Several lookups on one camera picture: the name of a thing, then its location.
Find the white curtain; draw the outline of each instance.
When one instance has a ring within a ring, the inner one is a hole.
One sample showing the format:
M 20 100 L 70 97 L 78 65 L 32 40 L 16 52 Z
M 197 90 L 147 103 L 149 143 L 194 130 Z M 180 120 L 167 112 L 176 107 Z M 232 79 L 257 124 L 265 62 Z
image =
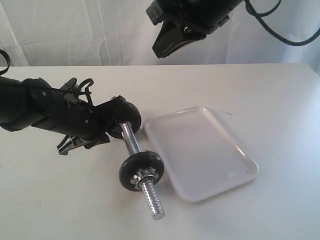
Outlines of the white curtain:
M 320 74 L 320 38 L 288 46 L 269 35 L 244 3 L 205 40 L 158 59 L 152 45 L 161 26 L 153 26 L 145 12 L 151 1 L 0 0 L 0 49 L 14 66 L 303 62 Z M 262 13 L 278 0 L 251 2 Z M 265 21 L 280 35 L 302 41 L 319 29 L 319 10 L 320 0 L 283 0 Z

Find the table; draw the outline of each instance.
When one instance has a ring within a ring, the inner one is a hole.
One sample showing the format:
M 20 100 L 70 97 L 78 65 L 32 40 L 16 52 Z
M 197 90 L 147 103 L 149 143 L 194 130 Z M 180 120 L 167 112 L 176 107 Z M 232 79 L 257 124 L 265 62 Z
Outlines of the table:
M 215 108 L 260 172 L 195 204 L 180 200 L 165 174 L 157 190 L 166 216 L 154 221 L 144 196 L 118 180 L 122 140 L 59 156 L 58 133 L 1 129 L 2 240 L 319 239 L 320 78 L 306 64 L 12 67 L 5 77 L 42 77 L 56 88 L 93 78 L 95 105 L 122 95 L 143 120 Z M 153 150 L 143 131 L 137 139 Z

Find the screw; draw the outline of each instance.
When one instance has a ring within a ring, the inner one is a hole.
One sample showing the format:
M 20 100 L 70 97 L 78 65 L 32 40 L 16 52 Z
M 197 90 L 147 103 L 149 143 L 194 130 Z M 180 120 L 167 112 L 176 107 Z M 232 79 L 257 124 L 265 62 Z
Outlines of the screw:
M 120 127 L 122 128 L 122 137 L 126 147 L 128 148 L 129 154 L 134 155 L 141 152 L 134 132 L 132 131 L 131 123 L 120 123 Z M 139 169 L 133 177 L 136 179 L 136 187 L 141 189 L 144 194 L 153 219 L 162 219 L 165 216 L 165 211 L 155 189 L 157 174 L 150 168 Z

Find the white tray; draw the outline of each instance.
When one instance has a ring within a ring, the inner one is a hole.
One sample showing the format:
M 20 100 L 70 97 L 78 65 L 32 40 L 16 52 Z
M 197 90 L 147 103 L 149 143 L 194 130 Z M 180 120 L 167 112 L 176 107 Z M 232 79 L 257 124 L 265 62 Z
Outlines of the white tray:
M 178 196 L 196 203 L 253 180 L 259 172 L 213 111 L 197 106 L 148 119 L 143 128 Z

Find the white table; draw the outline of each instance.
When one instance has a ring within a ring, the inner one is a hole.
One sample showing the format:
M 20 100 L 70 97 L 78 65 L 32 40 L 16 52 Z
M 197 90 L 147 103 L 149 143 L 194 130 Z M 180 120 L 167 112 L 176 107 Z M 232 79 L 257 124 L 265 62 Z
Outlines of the white table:
M 118 180 L 123 141 L 59 156 L 60 134 L 1 129 L 1 240 L 319 239 L 320 78 L 307 65 L 12 67 L 5 77 L 56 88 L 93 78 L 94 104 L 123 95 L 144 120 L 216 108 L 260 172 L 197 204 L 180 200 L 165 176 L 157 189 L 166 216 L 154 221 L 143 195 Z

